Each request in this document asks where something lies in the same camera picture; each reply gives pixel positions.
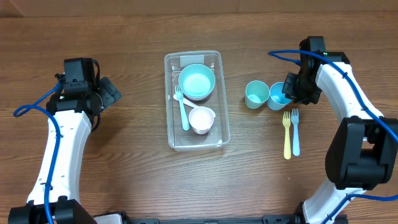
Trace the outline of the blue cup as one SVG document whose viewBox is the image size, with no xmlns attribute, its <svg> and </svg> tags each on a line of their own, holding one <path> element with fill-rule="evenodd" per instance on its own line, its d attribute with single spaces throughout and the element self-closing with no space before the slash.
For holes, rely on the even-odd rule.
<svg viewBox="0 0 398 224">
<path fill-rule="evenodd" d="M 279 111 L 292 102 L 282 92 L 284 82 L 277 82 L 270 88 L 270 98 L 267 101 L 269 109 Z"/>
</svg>

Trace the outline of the yellow fork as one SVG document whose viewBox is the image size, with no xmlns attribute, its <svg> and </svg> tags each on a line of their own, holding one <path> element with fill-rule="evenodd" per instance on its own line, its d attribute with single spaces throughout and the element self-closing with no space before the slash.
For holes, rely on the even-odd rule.
<svg viewBox="0 0 398 224">
<path fill-rule="evenodd" d="M 284 159 L 289 160 L 292 156 L 291 145 L 290 145 L 290 113 L 288 111 L 284 112 L 282 118 L 282 124 L 285 128 L 285 138 L 284 138 Z"/>
</svg>

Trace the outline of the green cup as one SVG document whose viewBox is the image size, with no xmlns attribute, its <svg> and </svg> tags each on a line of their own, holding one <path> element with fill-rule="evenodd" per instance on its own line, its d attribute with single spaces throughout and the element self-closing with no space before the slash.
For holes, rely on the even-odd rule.
<svg viewBox="0 0 398 224">
<path fill-rule="evenodd" d="M 270 97 L 268 85 L 260 80 L 249 82 L 245 89 L 245 104 L 249 109 L 260 108 Z"/>
</svg>

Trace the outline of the light blue fork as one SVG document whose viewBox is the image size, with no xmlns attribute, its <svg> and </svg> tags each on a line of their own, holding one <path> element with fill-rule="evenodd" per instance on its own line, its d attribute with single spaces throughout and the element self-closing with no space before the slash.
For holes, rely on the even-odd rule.
<svg viewBox="0 0 398 224">
<path fill-rule="evenodd" d="M 188 131 L 190 129 L 190 125 L 188 122 L 188 117 L 183 103 L 183 93 L 179 85 L 175 85 L 175 96 L 179 102 L 182 128 L 184 131 Z"/>
<path fill-rule="evenodd" d="M 291 122 L 293 124 L 293 146 L 292 152 L 294 156 L 300 155 L 300 141 L 299 141 L 299 110 L 294 108 L 291 113 Z"/>
</svg>

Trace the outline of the teal bowl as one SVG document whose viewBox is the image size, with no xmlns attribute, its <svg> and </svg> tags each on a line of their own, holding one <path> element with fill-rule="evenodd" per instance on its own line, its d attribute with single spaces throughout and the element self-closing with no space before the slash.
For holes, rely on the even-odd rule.
<svg viewBox="0 0 398 224">
<path fill-rule="evenodd" d="M 192 101 L 201 101 L 207 99 L 210 95 L 211 92 L 202 92 L 202 93 L 184 93 L 184 95 Z"/>
</svg>

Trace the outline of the light blue bowl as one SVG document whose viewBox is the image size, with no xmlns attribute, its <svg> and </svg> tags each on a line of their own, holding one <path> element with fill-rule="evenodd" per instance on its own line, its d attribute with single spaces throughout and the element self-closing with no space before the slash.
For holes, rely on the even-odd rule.
<svg viewBox="0 0 398 224">
<path fill-rule="evenodd" d="M 212 92 L 215 88 L 215 74 L 206 65 L 191 64 L 180 73 L 178 84 L 184 93 Z"/>
</svg>

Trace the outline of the white plastic spoon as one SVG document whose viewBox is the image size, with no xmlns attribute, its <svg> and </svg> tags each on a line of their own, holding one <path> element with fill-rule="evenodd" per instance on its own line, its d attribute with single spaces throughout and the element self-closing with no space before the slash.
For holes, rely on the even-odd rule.
<svg viewBox="0 0 398 224">
<path fill-rule="evenodd" d="M 176 101 L 178 101 L 178 98 L 177 98 L 176 94 L 173 95 L 173 98 L 174 98 Z M 185 104 L 185 105 L 187 105 L 187 106 L 189 106 L 189 107 L 191 107 L 191 108 L 197 108 L 197 107 L 198 107 L 198 105 L 192 103 L 190 100 L 188 100 L 188 99 L 186 99 L 186 98 L 183 98 L 183 104 Z M 211 108 L 209 108 L 209 107 L 207 107 L 207 109 L 212 113 L 213 117 L 215 118 L 215 117 L 216 117 L 215 112 L 214 112 Z"/>
</svg>

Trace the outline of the pink cup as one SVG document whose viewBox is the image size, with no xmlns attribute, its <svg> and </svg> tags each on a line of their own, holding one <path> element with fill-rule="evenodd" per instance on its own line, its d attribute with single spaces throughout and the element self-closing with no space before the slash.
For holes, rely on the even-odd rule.
<svg viewBox="0 0 398 224">
<path fill-rule="evenodd" d="M 197 134 L 206 134 L 212 127 L 214 120 L 212 110 L 204 106 L 192 109 L 188 115 L 188 121 Z"/>
</svg>

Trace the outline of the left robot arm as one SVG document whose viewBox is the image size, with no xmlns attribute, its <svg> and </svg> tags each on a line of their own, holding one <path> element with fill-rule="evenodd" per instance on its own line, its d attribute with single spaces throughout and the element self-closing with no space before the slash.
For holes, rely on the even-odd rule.
<svg viewBox="0 0 398 224">
<path fill-rule="evenodd" d="M 92 217 L 80 203 L 79 181 L 83 151 L 90 133 L 96 130 L 101 112 L 121 98 L 107 77 L 100 76 L 92 58 L 64 61 L 57 84 L 39 98 L 49 101 L 19 107 L 18 118 L 30 110 L 48 117 L 48 137 L 40 172 L 23 207 L 9 212 L 9 223 L 124 223 L 122 213 Z"/>
</svg>

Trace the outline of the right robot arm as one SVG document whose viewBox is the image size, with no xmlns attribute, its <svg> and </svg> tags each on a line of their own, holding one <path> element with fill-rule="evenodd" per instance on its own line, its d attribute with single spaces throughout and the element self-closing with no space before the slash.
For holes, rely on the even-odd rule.
<svg viewBox="0 0 398 224">
<path fill-rule="evenodd" d="M 325 94 L 339 127 L 325 157 L 326 179 L 302 202 L 290 223 L 347 223 L 341 211 L 354 199 L 382 202 L 397 196 L 367 192 L 387 183 L 397 155 L 397 119 L 386 118 L 367 99 L 344 52 L 330 52 L 322 36 L 302 40 L 298 73 L 289 73 L 282 92 L 294 103 L 316 104 Z"/>
</svg>

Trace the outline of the clear plastic container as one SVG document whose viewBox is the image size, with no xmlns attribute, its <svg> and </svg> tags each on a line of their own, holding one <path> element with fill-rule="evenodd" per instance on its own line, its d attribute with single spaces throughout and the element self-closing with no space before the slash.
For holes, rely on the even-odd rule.
<svg viewBox="0 0 398 224">
<path fill-rule="evenodd" d="M 191 64 L 203 64 L 212 69 L 216 84 L 211 95 L 201 101 L 192 101 L 198 106 L 211 108 L 215 120 L 206 134 L 197 134 L 190 125 L 188 131 L 182 128 L 179 102 L 173 98 L 175 85 L 181 71 Z M 223 76 L 221 54 L 215 50 L 188 51 L 168 54 L 165 65 L 165 102 L 167 112 L 167 132 L 169 146 L 178 152 L 215 149 L 227 144 L 230 140 L 228 105 Z M 184 105 L 187 117 L 193 108 Z"/>
</svg>

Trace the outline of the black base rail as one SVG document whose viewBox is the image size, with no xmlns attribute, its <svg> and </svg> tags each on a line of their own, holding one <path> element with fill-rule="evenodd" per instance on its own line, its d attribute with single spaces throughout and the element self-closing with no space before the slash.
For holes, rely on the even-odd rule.
<svg viewBox="0 0 398 224">
<path fill-rule="evenodd" d="M 305 219 L 298 213 L 290 215 L 264 215 L 255 218 L 203 218 L 159 220 L 158 218 L 130 218 L 126 212 L 113 212 L 94 217 L 97 224 L 298 224 Z"/>
</svg>

